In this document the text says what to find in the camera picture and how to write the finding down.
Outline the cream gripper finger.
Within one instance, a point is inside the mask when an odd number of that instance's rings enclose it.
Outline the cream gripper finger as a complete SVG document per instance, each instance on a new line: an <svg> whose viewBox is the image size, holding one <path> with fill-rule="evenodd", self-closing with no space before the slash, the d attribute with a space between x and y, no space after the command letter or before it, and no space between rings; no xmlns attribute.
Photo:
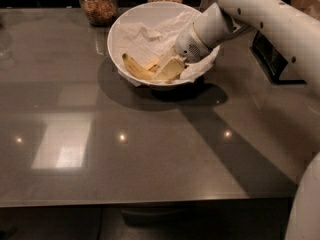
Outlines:
<svg viewBox="0 0 320 240"><path fill-rule="evenodd" d="M171 57L162 66L156 65L155 75L153 76L153 81L167 81L172 80L179 76L185 69L185 64L175 58Z"/></svg>
<svg viewBox="0 0 320 240"><path fill-rule="evenodd" d="M175 57L177 55L175 48L171 47L167 52L165 52L160 58L159 61L157 62L157 65L159 67L163 67L168 60L170 60L172 57Z"/></svg>

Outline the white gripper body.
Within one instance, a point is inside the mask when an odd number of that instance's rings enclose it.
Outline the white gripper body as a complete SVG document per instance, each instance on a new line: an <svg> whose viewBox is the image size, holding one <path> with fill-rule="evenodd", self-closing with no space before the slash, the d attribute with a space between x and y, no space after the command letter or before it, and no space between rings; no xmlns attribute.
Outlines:
<svg viewBox="0 0 320 240"><path fill-rule="evenodd" d="M177 36L174 49L178 55L185 57L190 63L200 62L212 52L198 37L194 24L187 26Z"/></svg>

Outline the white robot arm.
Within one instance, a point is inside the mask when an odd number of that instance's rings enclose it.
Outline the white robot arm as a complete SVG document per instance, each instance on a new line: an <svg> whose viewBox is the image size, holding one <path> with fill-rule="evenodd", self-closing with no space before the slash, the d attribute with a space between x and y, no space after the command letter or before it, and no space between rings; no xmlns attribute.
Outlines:
<svg viewBox="0 0 320 240"><path fill-rule="evenodd" d="M320 89L320 22L282 0L211 0L177 36L165 54L197 63L221 43L253 27L295 68L308 86ZM320 240L320 153L300 180L284 240Z"/></svg>

